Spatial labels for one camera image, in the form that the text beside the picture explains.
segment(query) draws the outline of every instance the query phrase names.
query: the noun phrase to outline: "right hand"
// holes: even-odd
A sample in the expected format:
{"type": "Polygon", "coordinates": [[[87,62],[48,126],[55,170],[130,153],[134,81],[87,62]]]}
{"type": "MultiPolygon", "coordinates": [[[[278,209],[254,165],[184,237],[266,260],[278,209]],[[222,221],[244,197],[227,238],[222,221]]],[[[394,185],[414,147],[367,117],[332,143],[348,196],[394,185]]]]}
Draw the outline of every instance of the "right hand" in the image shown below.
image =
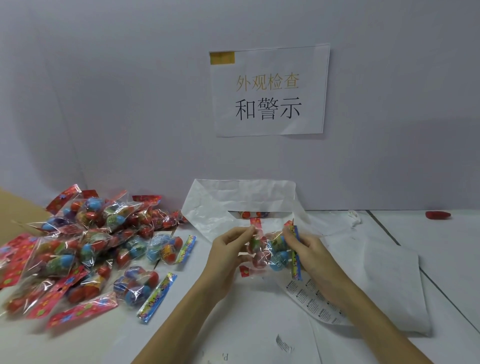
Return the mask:
{"type": "Polygon", "coordinates": [[[283,228],[283,234],[288,246],[297,252],[302,266],[322,295],[333,304],[344,308],[355,284],[333,259],[322,241],[309,234],[300,234],[299,241],[288,227],[283,228]]]}

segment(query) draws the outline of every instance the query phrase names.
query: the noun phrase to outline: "left hand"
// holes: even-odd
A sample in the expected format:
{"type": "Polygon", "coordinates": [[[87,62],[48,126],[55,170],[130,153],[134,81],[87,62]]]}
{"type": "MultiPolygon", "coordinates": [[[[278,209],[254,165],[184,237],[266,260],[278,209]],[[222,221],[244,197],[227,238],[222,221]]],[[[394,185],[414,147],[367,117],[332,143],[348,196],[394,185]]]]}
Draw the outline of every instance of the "left hand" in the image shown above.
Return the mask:
{"type": "Polygon", "coordinates": [[[215,238],[210,249],[207,264],[198,282],[206,285],[215,303],[230,291],[237,267],[252,260],[250,255],[240,255],[246,251],[246,243],[255,234],[255,227],[236,227],[215,238]]]}

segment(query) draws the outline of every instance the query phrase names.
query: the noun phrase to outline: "cardboard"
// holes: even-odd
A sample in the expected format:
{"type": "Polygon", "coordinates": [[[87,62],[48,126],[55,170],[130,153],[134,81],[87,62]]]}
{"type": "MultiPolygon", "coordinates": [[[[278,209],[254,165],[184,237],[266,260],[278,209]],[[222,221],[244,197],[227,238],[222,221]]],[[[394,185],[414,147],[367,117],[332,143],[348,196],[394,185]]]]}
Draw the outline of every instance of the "cardboard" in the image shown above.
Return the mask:
{"type": "Polygon", "coordinates": [[[25,225],[28,222],[46,221],[52,215],[43,207],[0,188],[0,246],[18,235],[39,231],[25,225]]]}

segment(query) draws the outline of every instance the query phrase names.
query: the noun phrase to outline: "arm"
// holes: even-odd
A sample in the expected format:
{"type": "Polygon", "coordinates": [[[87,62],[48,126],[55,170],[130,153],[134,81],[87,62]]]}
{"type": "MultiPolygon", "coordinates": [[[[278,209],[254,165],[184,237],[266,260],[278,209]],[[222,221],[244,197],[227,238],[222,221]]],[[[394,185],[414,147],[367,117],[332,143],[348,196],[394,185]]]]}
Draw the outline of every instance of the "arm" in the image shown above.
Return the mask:
{"type": "Polygon", "coordinates": [[[233,228],[212,243],[204,271],[132,364],[181,364],[215,305],[228,293],[254,227],[233,228]]]}
{"type": "Polygon", "coordinates": [[[319,238],[283,230],[320,292],[341,307],[381,364],[432,364],[345,274],[319,238]]]}

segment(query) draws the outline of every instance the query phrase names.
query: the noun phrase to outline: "hand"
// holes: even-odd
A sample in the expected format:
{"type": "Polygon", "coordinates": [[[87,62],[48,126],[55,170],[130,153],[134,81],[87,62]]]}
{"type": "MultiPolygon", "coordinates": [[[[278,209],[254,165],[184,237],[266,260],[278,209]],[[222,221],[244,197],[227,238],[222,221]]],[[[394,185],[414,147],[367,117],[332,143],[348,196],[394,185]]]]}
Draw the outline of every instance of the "hand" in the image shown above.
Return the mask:
{"type": "Polygon", "coordinates": [[[300,234],[300,241],[289,228],[283,228],[285,241],[300,257],[300,262],[308,272],[322,295],[330,302],[344,308],[348,303],[353,281],[333,259],[322,241],[308,234],[300,234]]]}
{"type": "Polygon", "coordinates": [[[250,255],[240,255],[246,251],[246,243],[255,234],[255,227],[236,227],[215,238],[210,249],[207,264],[198,282],[206,285],[215,303],[230,291],[237,267],[251,261],[250,255]]]}

